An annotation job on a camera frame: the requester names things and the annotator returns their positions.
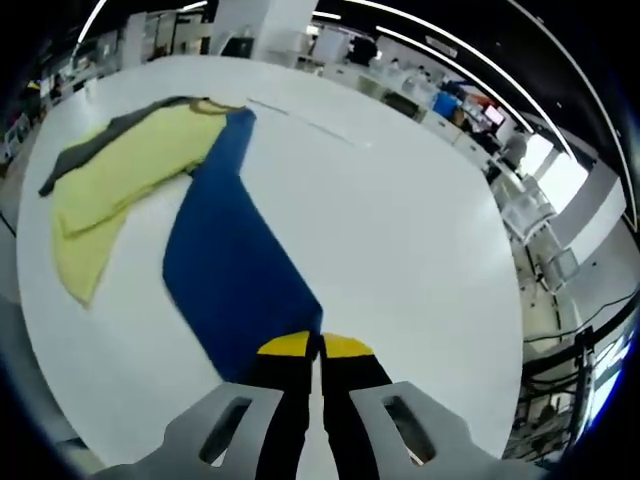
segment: yellow cloth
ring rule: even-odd
[[[198,108],[199,112],[190,105],[157,110],[57,181],[55,264],[67,291],[83,305],[91,302],[133,203],[200,164],[226,126],[224,113],[229,108],[205,101]]]

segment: black cable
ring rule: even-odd
[[[558,382],[562,382],[563,380],[569,380],[570,378],[573,380],[578,376],[578,372],[570,373],[569,375],[564,375],[562,377],[554,378],[553,380],[537,380],[535,378],[528,379],[528,382],[531,383],[539,383],[541,385],[555,385]]]
[[[619,298],[618,300],[616,300],[614,302],[605,303],[604,305],[602,305],[598,309],[598,311],[596,313],[594,313],[587,320],[585,320],[585,322],[582,325],[580,325],[578,328],[576,328],[574,330],[571,330],[570,332],[563,332],[563,333],[560,333],[560,334],[547,335],[546,337],[539,337],[539,338],[536,338],[534,340],[525,340],[524,343],[539,342],[540,340],[550,340],[550,339],[553,339],[553,338],[560,338],[560,337],[564,337],[566,335],[573,335],[574,333],[578,333],[578,332],[582,331],[584,329],[584,327],[586,327],[589,324],[589,322],[591,322],[594,318],[596,318],[600,314],[600,312],[602,310],[604,310],[607,307],[611,307],[613,305],[617,305],[620,302],[624,302],[625,300],[629,300],[631,297],[633,297],[639,291],[640,291],[640,288],[636,288],[633,291],[633,293],[631,293],[630,295],[627,295],[626,297]]]
[[[13,238],[16,238],[16,231],[13,229],[13,227],[9,224],[7,219],[4,217],[2,211],[0,211],[0,220],[2,220],[2,223],[4,223],[4,225],[9,229],[9,231],[11,232],[11,235],[13,235]]]
[[[527,395],[526,397],[519,398],[518,399],[518,404],[521,404],[521,403],[524,403],[524,402],[529,402],[531,400],[535,400],[537,398],[545,397],[547,395],[555,395],[556,393],[564,393],[566,388],[570,387],[573,384],[575,384],[576,381],[577,381],[577,379],[570,380],[568,382],[561,383],[559,385],[555,385],[555,386],[553,386],[551,388],[547,388],[546,390],[538,390],[537,388],[535,388],[534,386],[531,386],[531,385],[527,386],[526,388],[531,390],[533,393],[531,395]]]

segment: cable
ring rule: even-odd
[[[4,218],[4,215],[2,214],[2,211],[0,211],[0,220],[2,220],[2,223],[4,223],[4,225],[9,229],[9,231],[11,232],[11,235],[13,235],[13,237],[16,237],[16,231],[13,229],[13,227],[9,224],[9,222],[7,221],[6,218]]]
[[[633,293],[631,293],[630,295],[627,295],[626,297],[622,297],[619,298],[618,300],[614,301],[614,302],[609,302],[609,303],[605,303],[603,306],[601,306],[598,311],[596,313],[594,313],[593,315],[591,315],[587,320],[585,320],[585,322],[580,325],[578,328],[574,329],[574,330],[569,330],[569,331],[565,331],[565,332],[560,332],[560,333],[556,333],[553,335],[544,335],[541,337],[534,337],[534,338],[529,338],[526,339],[524,341],[524,343],[533,343],[533,342],[539,342],[540,340],[550,340],[550,339],[554,339],[554,338],[559,338],[559,337],[564,337],[566,335],[573,335],[574,333],[578,333],[580,331],[582,331],[588,324],[589,322],[591,322],[594,318],[596,318],[600,312],[602,310],[604,310],[607,307],[611,307],[613,305],[617,305],[620,302],[624,302],[625,300],[629,300],[631,297],[633,297],[636,293],[638,293],[640,291],[640,287],[636,288]]]
[[[528,379],[528,381],[531,383],[539,383],[541,385],[554,385],[556,383],[562,382],[563,380],[569,380],[570,378],[573,380],[572,377],[577,377],[577,376],[578,376],[578,372],[573,372],[568,375],[564,375],[563,377],[554,378],[553,380],[538,380],[536,378],[530,378]]]

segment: window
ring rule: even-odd
[[[540,179],[538,185],[556,212],[560,213],[576,196],[588,175],[578,162],[571,160],[566,153],[561,153]]]
[[[520,162],[520,171],[533,176],[551,150],[553,150],[553,144],[549,140],[537,133],[533,135],[527,142],[527,154]]]

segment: gray cloth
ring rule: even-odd
[[[513,169],[517,169],[520,166],[520,162],[527,154],[527,137],[522,133],[516,133],[505,145],[505,153],[503,160],[506,163],[511,164]]]
[[[58,160],[56,160],[56,164],[53,167],[53,171],[38,193],[41,197],[49,195],[53,191],[53,187],[59,178],[62,178],[64,175],[76,168],[86,165],[100,152],[100,150],[116,140],[130,128],[135,127],[156,110],[164,107],[184,105],[190,103],[192,100],[194,100],[192,97],[169,97],[164,100],[154,102],[147,107],[136,110],[135,112],[127,113],[126,115],[112,119],[107,128],[91,140],[80,145],[70,147],[60,153],[60,155],[58,155]]]

